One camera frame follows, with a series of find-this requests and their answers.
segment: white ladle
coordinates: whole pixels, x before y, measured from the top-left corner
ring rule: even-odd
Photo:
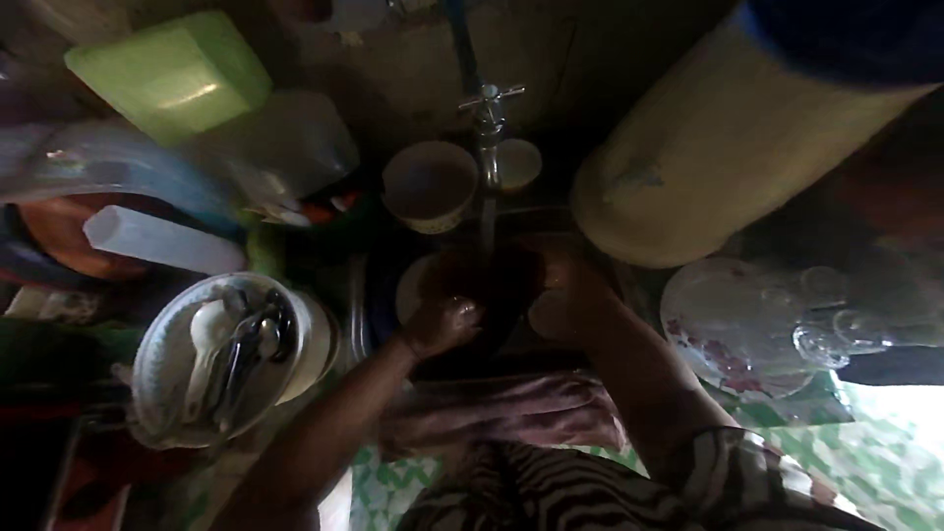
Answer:
[[[216,355],[229,340],[236,324],[236,318],[227,312],[222,300],[204,304],[190,321],[190,337],[194,342],[196,358],[184,399],[184,422],[193,422],[199,418]]]

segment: running water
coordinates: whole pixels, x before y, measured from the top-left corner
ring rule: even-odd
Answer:
[[[496,199],[486,197],[481,204],[481,248],[486,259],[492,256],[495,251],[495,215]]]

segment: pink cloth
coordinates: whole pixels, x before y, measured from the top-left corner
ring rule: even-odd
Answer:
[[[483,440],[616,449],[627,442],[606,389],[576,372],[424,383],[380,419],[387,461]]]

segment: striped shirt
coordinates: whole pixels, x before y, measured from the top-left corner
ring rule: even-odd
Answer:
[[[661,466],[656,483],[576,450],[482,443],[419,495],[398,529],[881,529],[747,430],[703,432]]]

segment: wall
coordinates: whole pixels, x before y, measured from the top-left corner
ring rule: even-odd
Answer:
[[[120,37],[196,10],[223,9],[278,86],[327,92],[368,153],[386,154],[468,127],[468,117],[455,109],[462,99],[459,68],[437,7],[391,13],[351,45],[310,27],[286,30],[265,0],[21,2],[32,4],[34,14],[35,6],[52,6],[60,23],[71,20],[73,41],[75,35]],[[528,86],[507,106],[510,123],[525,132],[573,128],[602,136],[733,0],[469,3],[482,76],[497,85]],[[18,57],[54,68],[62,68],[61,53],[68,47],[63,43],[35,30],[5,37]]]

